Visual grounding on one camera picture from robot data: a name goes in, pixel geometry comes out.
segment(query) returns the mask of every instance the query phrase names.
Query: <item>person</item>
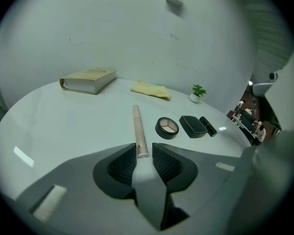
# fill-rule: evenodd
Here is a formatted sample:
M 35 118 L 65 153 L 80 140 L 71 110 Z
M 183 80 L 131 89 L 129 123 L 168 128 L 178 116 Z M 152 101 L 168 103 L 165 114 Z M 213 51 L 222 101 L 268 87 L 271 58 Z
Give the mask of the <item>person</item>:
M 262 122 L 259 120 L 255 120 L 254 121 L 254 127 L 257 129 L 258 127 L 260 127 L 260 125 L 262 125 Z
M 255 143 L 258 145 L 260 143 L 262 143 L 265 139 L 266 136 L 266 129 L 263 125 L 261 125 L 260 127 L 258 127 L 254 133 L 254 135 L 256 136 L 255 139 Z
M 247 109 L 245 109 L 245 111 L 248 113 L 248 114 L 250 114 L 251 115 L 251 112 L 252 112 L 252 109 L 250 108 L 247 108 Z
M 254 107 L 254 115 L 259 118 L 259 108 L 258 107 Z
M 238 105 L 237 105 L 237 106 L 238 106 L 239 108 L 241 108 L 241 107 L 242 107 L 242 105 L 243 105 L 243 104 L 245 104 L 245 103 L 246 103 L 246 102 L 245 102 L 245 100 L 242 100 L 242 101 L 240 101 L 240 102 L 238 103 Z

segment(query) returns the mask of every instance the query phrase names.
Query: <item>table surface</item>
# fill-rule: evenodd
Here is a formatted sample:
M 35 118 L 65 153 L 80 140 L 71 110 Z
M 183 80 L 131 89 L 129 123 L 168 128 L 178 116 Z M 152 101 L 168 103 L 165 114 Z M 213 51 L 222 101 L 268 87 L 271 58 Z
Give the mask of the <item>table surface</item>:
M 61 163 L 86 154 L 135 142 L 133 105 L 140 107 L 149 152 L 153 142 L 210 154 L 240 157 L 250 146 L 242 131 L 215 108 L 194 104 L 168 90 L 170 101 L 131 92 L 136 81 L 117 79 L 98 95 L 64 91 L 59 82 L 40 87 L 18 101 L 0 122 L 0 191 L 16 199 L 29 185 Z M 187 136 L 182 115 L 205 116 L 218 131 L 199 139 Z M 173 119 L 179 133 L 165 140 L 155 132 L 159 118 Z M 33 161 L 24 163 L 17 147 Z

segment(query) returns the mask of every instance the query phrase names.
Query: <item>closed book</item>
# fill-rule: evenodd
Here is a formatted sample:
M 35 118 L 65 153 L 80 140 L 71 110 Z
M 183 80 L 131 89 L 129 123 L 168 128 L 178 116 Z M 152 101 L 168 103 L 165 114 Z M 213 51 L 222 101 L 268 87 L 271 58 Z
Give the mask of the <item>closed book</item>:
M 67 91 L 98 94 L 115 79 L 115 70 L 83 70 L 60 78 L 60 86 Z

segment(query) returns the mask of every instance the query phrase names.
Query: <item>folded towel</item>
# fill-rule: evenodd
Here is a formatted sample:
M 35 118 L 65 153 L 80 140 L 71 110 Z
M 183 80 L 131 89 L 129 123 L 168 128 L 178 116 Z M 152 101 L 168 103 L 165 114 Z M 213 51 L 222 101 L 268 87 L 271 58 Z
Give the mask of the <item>folded towel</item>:
M 145 95 L 161 97 L 164 99 L 171 98 L 171 94 L 167 91 L 166 87 L 147 84 L 142 81 L 137 81 L 136 85 L 131 89 L 131 91 Z

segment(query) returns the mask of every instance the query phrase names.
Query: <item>black box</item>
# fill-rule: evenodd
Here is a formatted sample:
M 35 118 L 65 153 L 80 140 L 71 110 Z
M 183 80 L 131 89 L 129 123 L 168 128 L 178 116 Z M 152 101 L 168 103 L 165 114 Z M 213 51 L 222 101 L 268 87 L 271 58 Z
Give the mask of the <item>black box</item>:
M 205 126 L 196 117 L 181 116 L 179 121 L 191 139 L 201 138 L 207 133 Z
M 205 128 L 208 131 L 208 134 L 211 137 L 214 137 L 217 134 L 216 129 L 212 126 L 212 124 L 205 117 L 201 117 L 199 119 L 199 121 L 202 122 L 202 124 L 205 126 Z

